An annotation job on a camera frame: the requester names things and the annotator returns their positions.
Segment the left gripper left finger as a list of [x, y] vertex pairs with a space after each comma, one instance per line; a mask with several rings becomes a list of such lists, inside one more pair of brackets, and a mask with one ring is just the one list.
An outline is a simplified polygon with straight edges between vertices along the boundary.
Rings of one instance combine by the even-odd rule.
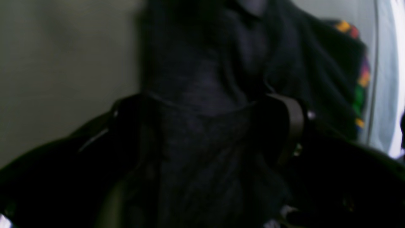
[[155, 228], [157, 181], [146, 123], [156, 101], [123, 98], [69, 136], [1, 169], [1, 216], [16, 228], [94, 228], [107, 194], [124, 180], [119, 228]]

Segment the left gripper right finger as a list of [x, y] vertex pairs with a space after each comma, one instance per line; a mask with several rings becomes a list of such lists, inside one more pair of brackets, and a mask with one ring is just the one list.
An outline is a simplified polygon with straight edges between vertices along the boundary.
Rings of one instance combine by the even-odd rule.
[[349, 141], [301, 101], [269, 94], [257, 103], [265, 161], [290, 185], [297, 228], [403, 228], [404, 165]]

